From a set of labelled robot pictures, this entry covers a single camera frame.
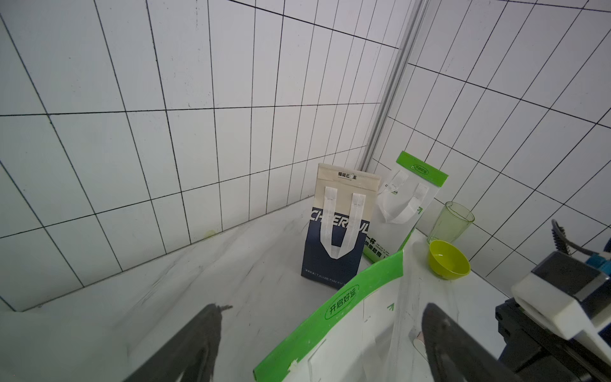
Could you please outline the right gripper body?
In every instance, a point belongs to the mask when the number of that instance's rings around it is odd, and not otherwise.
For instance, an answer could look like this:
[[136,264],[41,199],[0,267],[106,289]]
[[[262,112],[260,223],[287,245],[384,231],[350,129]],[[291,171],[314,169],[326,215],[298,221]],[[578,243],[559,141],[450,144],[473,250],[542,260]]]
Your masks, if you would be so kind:
[[499,362],[523,381],[609,381],[610,365],[575,340],[534,322],[515,299],[496,307],[505,347]]

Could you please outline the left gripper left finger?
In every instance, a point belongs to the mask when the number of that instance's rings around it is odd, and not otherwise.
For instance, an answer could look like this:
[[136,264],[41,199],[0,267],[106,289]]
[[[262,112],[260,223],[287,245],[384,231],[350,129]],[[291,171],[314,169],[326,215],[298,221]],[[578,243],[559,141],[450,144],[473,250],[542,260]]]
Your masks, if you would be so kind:
[[221,343],[222,313],[231,305],[208,304],[128,381],[211,381]]

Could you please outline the navy blue beige bag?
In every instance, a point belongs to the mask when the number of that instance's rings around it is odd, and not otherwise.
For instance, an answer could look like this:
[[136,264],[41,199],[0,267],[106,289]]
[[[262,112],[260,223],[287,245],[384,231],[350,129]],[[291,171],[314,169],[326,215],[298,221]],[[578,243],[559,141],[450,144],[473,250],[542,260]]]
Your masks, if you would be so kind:
[[302,277],[341,289],[358,273],[381,178],[319,164]]

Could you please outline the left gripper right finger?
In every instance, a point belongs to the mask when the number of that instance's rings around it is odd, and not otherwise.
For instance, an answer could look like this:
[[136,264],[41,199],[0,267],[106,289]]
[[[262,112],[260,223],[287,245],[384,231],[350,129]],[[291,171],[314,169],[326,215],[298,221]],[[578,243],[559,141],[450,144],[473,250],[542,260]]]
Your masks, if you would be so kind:
[[435,381],[520,380],[434,303],[423,311],[422,332]]

